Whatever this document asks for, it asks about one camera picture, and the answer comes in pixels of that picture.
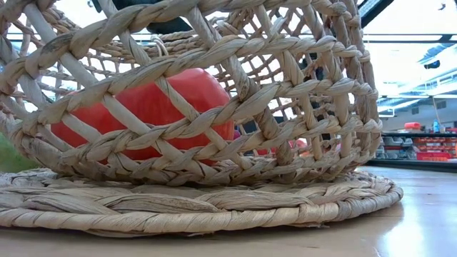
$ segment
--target wooden table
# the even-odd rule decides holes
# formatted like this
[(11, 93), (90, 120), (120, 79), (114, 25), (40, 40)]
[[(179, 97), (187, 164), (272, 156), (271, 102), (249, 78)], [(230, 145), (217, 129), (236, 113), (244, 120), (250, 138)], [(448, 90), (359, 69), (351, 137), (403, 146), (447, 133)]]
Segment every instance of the wooden table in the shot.
[(457, 175), (360, 167), (405, 192), (392, 208), (330, 228), (261, 228), (182, 238), (99, 238), (72, 231), (0, 228), (1, 257), (457, 256)]

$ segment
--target woven placemat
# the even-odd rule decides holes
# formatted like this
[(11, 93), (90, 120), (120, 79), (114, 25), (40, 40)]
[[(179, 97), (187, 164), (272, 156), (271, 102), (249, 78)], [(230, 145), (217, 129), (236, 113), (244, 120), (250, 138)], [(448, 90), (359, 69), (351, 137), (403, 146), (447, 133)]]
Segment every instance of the woven placemat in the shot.
[(0, 226), (109, 237), (310, 227), (387, 208), (402, 197), (390, 179), (359, 171), (331, 183), (190, 188), (64, 178), (35, 169), (0, 174)]

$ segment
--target wicker basket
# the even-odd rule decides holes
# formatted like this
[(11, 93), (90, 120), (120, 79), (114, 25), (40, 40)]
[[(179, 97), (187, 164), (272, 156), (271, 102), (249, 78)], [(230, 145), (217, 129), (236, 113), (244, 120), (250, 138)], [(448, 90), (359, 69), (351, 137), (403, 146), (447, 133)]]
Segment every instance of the wicker basket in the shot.
[[(111, 231), (111, 236), (115, 236), (114, 231), (121, 231), (123, 236), (136, 236), (284, 224), (310, 226), (385, 208), (401, 198), (401, 189), (391, 181), (352, 172), (374, 156), (382, 128), (376, 108), (378, 93), (370, 55), (363, 46), (356, 1), (165, 0), (159, 4), (131, 6), (120, 11), (110, 0), (99, 1), (108, 19), (86, 28), (79, 28), (69, 21), (53, 7), (52, 0), (9, 0), (1, 8), (2, 34), (6, 35), (11, 22), (24, 32), (24, 42), (18, 56), (8, 39), (5, 36), (1, 38), (0, 57), (6, 66), (0, 76), (0, 129), (23, 155), (60, 176), (71, 177), (72, 182), (61, 183), (62, 178), (57, 182), (43, 179), (37, 182), (32, 179), (36, 177), (35, 173), (26, 179), (26, 183), (7, 180), (5, 184), (9, 187), (0, 191), (0, 196), (4, 197), (0, 197), (0, 225), (72, 228), (92, 233)], [(215, 11), (230, 14), (224, 19), (205, 18)], [(16, 20), (22, 12), (41, 40), (33, 35), (30, 24), (24, 25)], [(180, 15), (189, 20), (193, 31), (160, 36), (151, 46), (140, 46), (131, 38), (131, 32), (141, 30), (152, 21), (168, 21)], [(248, 27), (255, 32), (248, 33)], [(301, 35), (306, 28), (311, 30), (312, 36)], [(118, 35), (121, 43), (112, 41)], [(25, 56), (30, 42), (36, 45), (37, 50)], [(312, 60), (312, 53), (317, 53), (318, 58)], [(307, 60), (307, 67), (299, 66), (302, 58)], [(260, 60), (261, 64), (256, 64), (254, 59)], [(92, 65), (95, 62), (101, 63), (103, 68), (95, 68)], [(58, 69), (53, 70), (52, 66), (56, 63)], [(114, 69), (107, 69), (108, 63), (114, 63)], [(231, 92), (230, 102), (199, 113), (179, 98), (179, 94), (164, 79), (165, 74), (172, 76), (193, 67), (213, 67), (213, 70), (219, 71), (214, 76), (227, 92)], [(316, 79), (315, 70), (318, 67), (324, 70), (325, 79)], [(120, 69), (130, 70), (120, 76)], [(55, 85), (40, 81), (42, 76), (55, 78)], [(96, 79), (100, 76), (103, 76), (102, 80)], [(75, 81), (75, 87), (84, 87), (84, 90), (66, 96), (69, 90), (60, 88), (62, 81)], [(187, 118), (186, 122), (160, 127), (145, 124), (114, 98), (124, 89), (147, 81), (155, 81), (174, 100), (174, 106)], [(50, 104), (42, 90), (54, 91), (59, 99)], [(355, 104), (350, 103), (349, 94), (353, 94)], [(24, 101), (33, 103), (38, 110), (29, 113), (24, 108)], [(100, 101), (128, 129), (101, 135), (70, 114), (77, 108)], [(282, 114), (283, 122), (278, 123), (273, 117), (277, 113)], [(233, 141), (225, 141), (211, 127), (230, 119), (240, 126), (242, 135)], [(72, 148), (53, 135), (49, 124), (60, 121), (89, 143)], [(243, 125), (249, 121), (255, 121), (257, 131), (245, 133)], [(188, 130), (196, 127), (200, 129), (199, 133), (205, 133), (211, 140), (208, 146), (183, 151), (166, 141), (183, 137)], [(323, 140), (323, 133), (330, 134), (330, 137)], [(290, 147), (288, 141), (297, 138), (305, 138), (308, 146)], [(138, 146), (159, 148), (163, 156), (140, 161), (122, 154), (122, 151)], [(274, 155), (256, 154), (256, 149), (273, 147), (277, 148)], [(253, 156), (243, 154), (247, 151), (253, 151)], [(102, 164), (100, 161), (106, 158), (108, 163)], [(218, 162), (213, 166), (201, 162), (208, 158)], [(75, 182), (81, 179), (92, 182), (90, 186)], [(128, 218), (133, 214), (119, 211), (113, 207), (115, 205), (108, 203), (104, 208), (110, 211), (101, 211), (101, 207), (88, 207), (85, 211), (58, 207), (57, 202), (80, 201), (84, 194), (81, 191), (74, 192), (72, 200), (49, 198), (49, 194), (70, 194), (68, 191), (51, 190), (50, 186), (59, 189), (93, 188), (94, 184), (103, 184), (102, 181), (116, 181), (106, 182), (115, 183), (114, 186), (110, 184), (117, 188), (109, 191), (113, 196), (138, 193), (132, 184), (144, 182), (165, 186), (193, 183), (197, 187), (224, 185), (233, 188), (225, 188), (224, 193), (219, 193), (220, 188), (204, 188), (199, 189), (197, 196), (188, 196), (186, 204), (200, 205), (197, 211), (192, 212), (199, 212), (203, 216), (198, 216), (198, 219), (208, 223), (189, 227), (188, 222), (195, 221), (197, 216), (188, 213), (187, 220), (176, 221), (179, 225), (175, 224), (173, 228), (171, 217), (180, 211), (187, 213), (188, 209), (169, 213), (163, 209), (129, 208), (130, 211), (150, 211), (154, 215), (165, 213), (160, 214), (165, 216), (160, 216), (154, 223), (167, 225), (140, 229), (134, 227), (139, 226), (138, 223), (130, 224), (128, 228), (113, 228), (110, 225), (115, 222), (113, 220), (106, 223), (97, 221), (96, 225), (92, 219), (96, 215), (105, 215), (120, 221), (121, 216)], [(314, 187), (308, 183), (317, 181), (324, 184)], [(348, 186), (348, 181), (355, 184)], [(338, 186), (338, 183), (345, 185), (342, 191), (334, 191), (335, 188), (331, 187)], [(11, 185), (20, 188), (11, 189)], [(35, 186), (34, 193), (30, 188), (24, 189), (27, 186)], [(254, 197), (241, 189), (268, 193), (258, 193)], [(95, 194), (107, 197), (107, 192)], [(313, 201), (316, 193), (319, 197)], [(43, 196), (41, 200), (31, 200), (31, 203), (27, 200), (30, 194)], [(12, 195), (22, 197), (21, 201), (12, 204)], [(2, 205), (1, 199), (8, 204)], [(243, 204), (232, 204), (230, 207), (215, 204), (221, 199), (237, 199), (234, 201)], [(99, 199), (92, 197), (86, 200), (88, 206), (100, 205)], [(347, 208), (352, 208), (352, 212), (348, 212)], [(24, 211), (30, 215), (27, 221), (18, 218), (18, 215), (25, 215)], [(60, 221), (49, 223), (36, 218), (35, 215), (40, 216), (43, 212), (51, 213), (49, 215)], [(88, 220), (68, 225), (68, 214), (65, 212), (82, 215)], [(138, 222), (152, 220), (152, 216), (141, 216), (142, 213), (136, 213), (140, 217)]]

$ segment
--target woven basket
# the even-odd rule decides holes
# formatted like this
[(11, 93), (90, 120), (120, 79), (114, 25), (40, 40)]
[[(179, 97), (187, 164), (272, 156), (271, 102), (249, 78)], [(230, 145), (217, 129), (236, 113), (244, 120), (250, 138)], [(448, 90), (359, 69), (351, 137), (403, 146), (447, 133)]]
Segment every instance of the woven basket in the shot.
[[(5, 64), (0, 76), (1, 132), (23, 155), (59, 175), (57, 179), (53, 173), (52, 177), (56, 179), (53, 181), (48, 177), (46, 182), (42, 179), (36, 182), (37, 175), (28, 173), (25, 176), (28, 182), (20, 185), (8, 180), (4, 184), (5, 190), (0, 191), (0, 225), (71, 228), (91, 233), (108, 230), (111, 236), (114, 231), (135, 236), (284, 224), (310, 226), (385, 208), (401, 198), (401, 189), (392, 181), (353, 172), (375, 154), (382, 129), (376, 107), (378, 92), (370, 54), (363, 46), (356, 1), (165, 0), (120, 11), (110, 0), (99, 1), (108, 18), (83, 29), (57, 10), (52, 0), (9, 0), (0, 9), (2, 34), (6, 35), (10, 23), (24, 33), (19, 55), (5, 36), (0, 41), (0, 57)], [(216, 11), (229, 12), (229, 15), (222, 19), (205, 18)], [(27, 24), (17, 20), (22, 12), (26, 14)], [(164, 22), (180, 15), (188, 19), (193, 31), (160, 35), (150, 46), (140, 46), (131, 38), (131, 32), (143, 29), (152, 21)], [(30, 25), (41, 40), (34, 36)], [(311, 35), (302, 35), (307, 29)], [(119, 36), (120, 42), (113, 41), (115, 36)], [(37, 50), (26, 56), (30, 43)], [(311, 54), (317, 54), (317, 58), (313, 60)], [(309, 64), (307, 67), (300, 67), (302, 58)], [(102, 69), (94, 67), (94, 63), (100, 63)], [(230, 92), (228, 104), (199, 113), (164, 79), (196, 67), (218, 71), (214, 77)], [(321, 80), (316, 79), (315, 73), (319, 67), (325, 74)], [(128, 71), (119, 74), (120, 70)], [(43, 76), (55, 78), (55, 85), (42, 82)], [(61, 88), (62, 81), (74, 81), (77, 89), (84, 90), (67, 96), (70, 90)], [(126, 88), (152, 81), (173, 99), (174, 106), (186, 117), (183, 121), (166, 126), (145, 124), (114, 98)], [(58, 100), (50, 104), (42, 91), (53, 91)], [(350, 103), (350, 94), (355, 98), (355, 104)], [(26, 111), (25, 101), (34, 104), (37, 111)], [(77, 108), (98, 102), (102, 102), (127, 129), (102, 135), (70, 114)], [(284, 121), (278, 123), (273, 114), (281, 114)], [(233, 141), (223, 140), (211, 128), (228, 120), (234, 120), (241, 129), (241, 137)], [(61, 121), (89, 143), (73, 148), (53, 135), (50, 124)], [(246, 133), (243, 125), (252, 121), (258, 129)], [(170, 138), (183, 138), (189, 131), (195, 133), (195, 130), (204, 133), (211, 143), (185, 151), (167, 142)], [(322, 134), (330, 136), (323, 140)], [(288, 141), (297, 138), (305, 138), (308, 146), (289, 146)], [(141, 161), (122, 153), (139, 146), (153, 146), (160, 149), (163, 156)], [(259, 156), (256, 149), (265, 148), (277, 150), (275, 154)], [(104, 159), (108, 160), (107, 164), (100, 162)], [(204, 159), (218, 162), (209, 166), (201, 162)], [(71, 178), (71, 185), (62, 186), (61, 177)], [(84, 188), (95, 185), (106, 188), (103, 183), (114, 183), (108, 187), (115, 188), (124, 188), (124, 183), (130, 186), (127, 186), (128, 191), (104, 189), (98, 194), (96, 189), (86, 193), (69, 193), (68, 190), (62, 193), (51, 189), (75, 188), (75, 184), (78, 188), (88, 183), (75, 182), (81, 179), (92, 181)], [(314, 188), (309, 182), (324, 184)], [(185, 208), (172, 212), (167, 208), (152, 211), (130, 206), (123, 212), (112, 203), (106, 203), (102, 211), (98, 198), (89, 197), (84, 203), (78, 202), (91, 193), (99, 197), (108, 197), (110, 193), (125, 197), (132, 193), (141, 195), (142, 192), (133, 186), (139, 183), (233, 187), (195, 189), (198, 195), (187, 196), (182, 203), (201, 207), (193, 211)], [(246, 189), (264, 193), (253, 196), (246, 193)], [(49, 198), (49, 195), (62, 194), (72, 197)], [(27, 200), (30, 195), (43, 195), (43, 198), (30, 202)], [(146, 195), (149, 203), (158, 201), (150, 193)], [(167, 197), (176, 198), (176, 194)], [(218, 205), (216, 202), (221, 199), (241, 204)], [(63, 202), (93, 208), (87, 207), (84, 211), (62, 208)], [(316, 214), (312, 208), (321, 213)], [(129, 213), (136, 213), (138, 222), (152, 221), (152, 216), (142, 216), (144, 212), (155, 213), (148, 215), (162, 213), (160, 215), (164, 216), (154, 223), (167, 225), (154, 229), (132, 227), (139, 223), (130, 224), (128, 228), (110, 225), (121, 217), (133, 217)], [(179, 218), (175, 221), (173, 217), (180, 212), (197, 212), (202, 216), (189, 214), (184, 218), (186, 221)], [(43, 213), (61, 220), (49, 223), (36, 218)], [(65, 226), (69, 221), (68, 213), (89, 214), (90, 217), (84, 216), (88, 220)], [(96, 215), (114, 220), (95, 224)], [(200, 218), (208, 223), (194, 227), (187, 224)], [(179, 225), (173, 227), (174, 221)]]

